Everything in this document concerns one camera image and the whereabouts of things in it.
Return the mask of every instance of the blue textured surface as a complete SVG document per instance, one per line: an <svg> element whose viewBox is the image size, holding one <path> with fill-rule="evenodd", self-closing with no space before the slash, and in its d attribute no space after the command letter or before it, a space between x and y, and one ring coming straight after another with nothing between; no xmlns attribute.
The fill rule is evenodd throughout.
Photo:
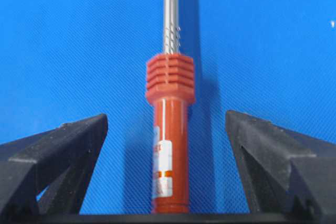
<svg viewBox="0 0 336 224"><path fill-rule="evenodd" d="M82 213L150 212L145 62L162 0L0 0L0 142L104 112L109 133ZM224 114L234 109L336 142L336 0L181 0L196 66L192 212L245 212Z"/></svg>

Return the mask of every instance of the white label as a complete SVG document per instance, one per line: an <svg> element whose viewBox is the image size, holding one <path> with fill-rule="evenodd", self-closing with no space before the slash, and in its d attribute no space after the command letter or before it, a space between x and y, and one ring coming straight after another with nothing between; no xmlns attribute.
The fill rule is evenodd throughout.
<svg viewBox="0 0 336 224"><path fill-rule="evenodd" d="M173 146L172 141L160 141L160 128L154 127L154 149L153 149L153 186L152 198L173 196Z"/></svg>

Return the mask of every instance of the ribbed grip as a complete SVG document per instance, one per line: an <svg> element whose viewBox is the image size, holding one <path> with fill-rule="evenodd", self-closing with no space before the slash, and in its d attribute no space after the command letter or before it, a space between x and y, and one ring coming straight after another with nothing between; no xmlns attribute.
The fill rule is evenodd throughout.
<svg viewBox="0 0 336 224"><path fill-rule="evenodd" d="M195 102L193 59L182 54L160 54L147 63L146 98L155 100L173 96Z"/></svg>

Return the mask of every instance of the red cylinder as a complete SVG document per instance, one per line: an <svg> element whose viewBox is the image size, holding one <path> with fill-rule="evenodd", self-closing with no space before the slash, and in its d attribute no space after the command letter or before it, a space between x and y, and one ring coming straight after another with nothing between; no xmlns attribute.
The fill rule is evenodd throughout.
<svg viewBox="0 0 336 224"><path fill-rule="evenodd" d="M153 213L188 212L187 106L195 101L193 60L157 55L147 64L154 106Z"/></svg>
<svg viewBox="0 0 336 224"><path fill-rule="evenodd" d="M188 212L187 104L175 97L154 102L153 212Z"/></svg>

